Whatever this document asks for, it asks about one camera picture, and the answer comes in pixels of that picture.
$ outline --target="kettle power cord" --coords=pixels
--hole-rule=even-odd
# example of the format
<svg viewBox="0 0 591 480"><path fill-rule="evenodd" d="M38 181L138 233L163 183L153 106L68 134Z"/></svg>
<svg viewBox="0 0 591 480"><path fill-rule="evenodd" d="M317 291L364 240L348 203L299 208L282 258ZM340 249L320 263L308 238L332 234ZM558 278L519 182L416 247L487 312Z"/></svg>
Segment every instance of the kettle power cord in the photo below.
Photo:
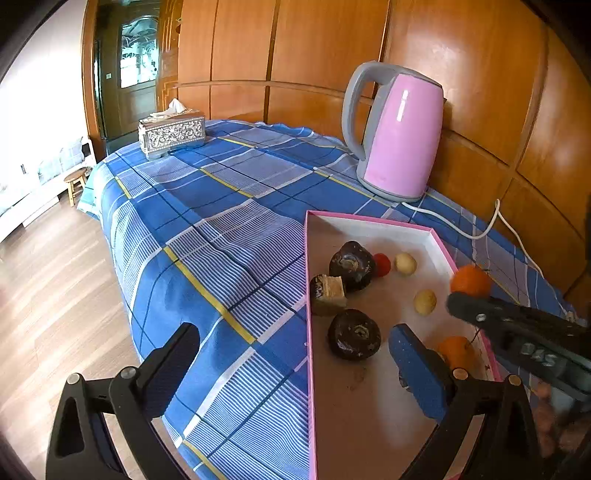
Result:
<svg viewBox="0 0 591 480"><path fill-rule="evenodd" d="M448 219L446 219L442 215L439 215L437 212L432 212L431 210L426 210L424 208L415 207L413 205L409 205L406 202L402 202L402 205L404 205L406 208L408 208L410 210L414 210L415 212L425 213L427 215L431 215L436 218L439 218L442 222L448 224L451 228L453 228L457 233L459 233L462 236L465 236L466 238L469 238L470 240L480 240L481 238L484 238L485 236L487 236L488 232L491 231L492 226L495 224L497 217L500 218L501 222L503 222L507 226L507 228L511 231L511 233L513 233L513 235L515 235L515 237L517 238L517 241L519 242L519 246L521 247L521 250L523 251L527 260L529 260L531 265L538 271L538 273L540 274L540 277L544 278L544 274L542 273L542 269L538 266L538 264L536 262L534 262L534 259L530 257L527 250L525 250L525 247L523 246L523 242L521 241L521 238L519 237L519 235L517 234L515 229L511 225L509 225L509 222L507 222L507 220L505 220L505 217L503 217L503 214L501 213L501 201L499 199L495 200L495 213L492 215L492 219L491 219L490 223L488 224L486 229L482 233L480 233L479 235L469 235L468 233L464 232L463 230L458 228L456 225L451 223Z"/></svg>

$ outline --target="orange ball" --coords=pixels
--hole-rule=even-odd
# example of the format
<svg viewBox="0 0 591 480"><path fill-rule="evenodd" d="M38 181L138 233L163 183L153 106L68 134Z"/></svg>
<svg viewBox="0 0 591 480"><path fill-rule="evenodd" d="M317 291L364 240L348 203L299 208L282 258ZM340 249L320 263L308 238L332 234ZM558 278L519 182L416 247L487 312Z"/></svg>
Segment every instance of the orange ball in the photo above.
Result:
<svg viewBox="0 0 591 480"><path fill-rule="evenodd" d="M466 337L447 337L437 345L436 351L443 357L444 362L450 370L453 371L455 368L463 368L474 375L478 364L478 356L470 340Z"/></svg>
<svg viewBox="0 0 591 480"><path fill-rule="evenodd" d="M475 265L460 267L449 282L452 292L461 291L472 297L491 296L492 280Z"/></svg>

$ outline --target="wooden floor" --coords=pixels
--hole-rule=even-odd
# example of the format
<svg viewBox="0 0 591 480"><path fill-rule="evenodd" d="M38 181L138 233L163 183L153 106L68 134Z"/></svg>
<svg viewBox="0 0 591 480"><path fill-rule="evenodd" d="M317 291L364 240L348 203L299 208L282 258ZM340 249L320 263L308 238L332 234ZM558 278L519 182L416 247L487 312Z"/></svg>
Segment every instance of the wooden floor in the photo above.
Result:
<svg viewBox="0 0 591 480"><path fill-rule="evenodd" d="M113 376L138 358L100 223L70 207L67 195L4 240L0 258L0 433L43 479L66 377ZM128 475L143 478L108 417ZM161 421L155 425L170 446Z"/></svg>

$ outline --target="red ball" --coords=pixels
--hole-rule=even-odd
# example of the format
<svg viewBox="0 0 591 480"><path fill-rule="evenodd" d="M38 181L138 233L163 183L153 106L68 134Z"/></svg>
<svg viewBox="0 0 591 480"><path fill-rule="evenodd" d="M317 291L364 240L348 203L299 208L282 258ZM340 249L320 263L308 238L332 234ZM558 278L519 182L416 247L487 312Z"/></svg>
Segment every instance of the red ball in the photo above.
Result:
<svg viewBox="0 0 591 480"><path fill-rule="evenodd" d="M375 276L376 277L383 277L384 275L388 275L390 270L392 269L392 262L386 255L384 254L375 254L374 255L375 261Z"/></svg>

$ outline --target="pink tray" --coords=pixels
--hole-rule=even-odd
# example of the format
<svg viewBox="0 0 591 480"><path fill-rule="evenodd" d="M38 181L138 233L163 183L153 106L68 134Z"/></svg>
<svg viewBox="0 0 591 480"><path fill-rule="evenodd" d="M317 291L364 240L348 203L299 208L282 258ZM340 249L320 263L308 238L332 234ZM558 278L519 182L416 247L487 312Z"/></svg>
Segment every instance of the pink tray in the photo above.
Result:
<svg viewBox="0 0 591 480"><path fill-rule="evenodd" d="M349 240L390 259L409 252L418 267L410 277L391 272L374 279L349 297L348 307L373 318L382 334L379 352L363 362L341 360L330 352L326 332L332 318L312 317L308 304L310 478L398 479L436 424L400 386L398 368L388 351L390 329L406 323L428 348L434 348L450 335L472 339L475 328L446 311L449 280L457 269L430 228L310 210L306 215L308 285L315 275L328 274L332 255ZM437 296L435 311L428 317L413 308L414 295L423 288ZM478 335L473 344L482 360L479 377L498 380L488 340ZM475 419L447 478L461 472L479 428L480 421Z"/></svg>

